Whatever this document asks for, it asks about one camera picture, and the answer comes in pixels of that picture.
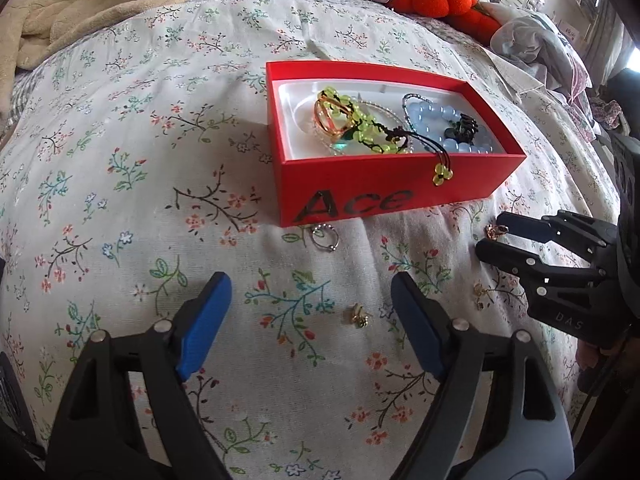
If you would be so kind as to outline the orange pumpkin plush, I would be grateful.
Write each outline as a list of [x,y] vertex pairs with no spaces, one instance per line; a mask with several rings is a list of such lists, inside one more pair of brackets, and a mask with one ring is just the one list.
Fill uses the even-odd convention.
[[390,0],[386,6],[402,14],[444,21],[487,47],[501,27],[480,8],[480,0]]

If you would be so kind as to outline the beige fleece blanket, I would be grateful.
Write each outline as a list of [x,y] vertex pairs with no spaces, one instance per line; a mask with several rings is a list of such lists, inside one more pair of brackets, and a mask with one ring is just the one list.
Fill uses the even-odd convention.
[[33,70],[98,29],[184,0],[9,0],[1,10],[1,119],[9,118],[16,70]]

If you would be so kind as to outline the small gold earring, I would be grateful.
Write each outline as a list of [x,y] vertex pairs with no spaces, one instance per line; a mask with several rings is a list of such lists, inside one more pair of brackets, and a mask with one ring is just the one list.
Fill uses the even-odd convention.
[[364,310],[362,304],[353,304],[349,310],[349,323],[356,328],[365,328],[369,325],[370,315],[369,312]]

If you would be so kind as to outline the floral bed sheet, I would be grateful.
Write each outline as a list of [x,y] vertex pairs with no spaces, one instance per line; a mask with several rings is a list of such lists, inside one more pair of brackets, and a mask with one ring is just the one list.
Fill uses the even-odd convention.
[[[340,246],[322,252],[278,222],[265,66],[287,60],[467,81],[526,159],[484,200],[336,222]],[[436,390],[390,303],[399,271],[484,332],[531,332],[577,412],[576,342],[529,318],[518,281],[474,246],[503,211],[613,221],[620,200],[552,94],[446,25],[359,0],[188,0],[53,55],[17,78],[11,107],[1,348],[36,443],[92,332],[142,332],[217,271],[233,304],[186,392],[234,478],[394,472]]]

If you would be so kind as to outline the crumpled white clothing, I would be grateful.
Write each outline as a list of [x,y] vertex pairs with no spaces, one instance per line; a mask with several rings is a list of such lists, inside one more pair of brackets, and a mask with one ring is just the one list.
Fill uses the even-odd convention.
[[500,25],[489,41],[496,55],[569,103],[592,87],[584,62],[550,18],[500,3],[485,2],[483,9]]

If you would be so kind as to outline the red jewelry box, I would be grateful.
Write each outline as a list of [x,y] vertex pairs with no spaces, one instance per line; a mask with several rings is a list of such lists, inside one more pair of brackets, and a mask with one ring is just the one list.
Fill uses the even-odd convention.
[[[268,124],[281,226],[301,226],[478,200],[526,159],[511,130],[466,81],[358,62],[280,61],[266,65]],[[395,152],[384,134],[332,144],[312,108],[321,91],[351,98],[387,129],[402,121],[407,94],[422,94],[473,117],[470,150],[408,138]]]

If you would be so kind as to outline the silver ring pendant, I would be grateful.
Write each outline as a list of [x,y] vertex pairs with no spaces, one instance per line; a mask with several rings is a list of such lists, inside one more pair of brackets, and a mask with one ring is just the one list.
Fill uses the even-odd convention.
[[319,223],[309,229],[311,243],[322,252],[335,252],[340,246],[340,234],[329,223]]

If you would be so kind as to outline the rose gold earring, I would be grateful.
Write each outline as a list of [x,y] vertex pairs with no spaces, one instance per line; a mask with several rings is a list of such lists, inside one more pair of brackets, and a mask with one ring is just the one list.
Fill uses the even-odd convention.
[[500,237],[506,236],[509,233],[509,228],[502,224],[488,224],[485,228],[485,237],[488,240],[498,240]]

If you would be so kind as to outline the gold ring brooch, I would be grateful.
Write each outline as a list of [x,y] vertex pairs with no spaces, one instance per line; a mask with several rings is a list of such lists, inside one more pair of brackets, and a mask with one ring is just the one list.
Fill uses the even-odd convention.
[[319,96],[312,108],[312,118],[319,131],[332,144],[352,140],[359,127],[354,111],[339,100]]

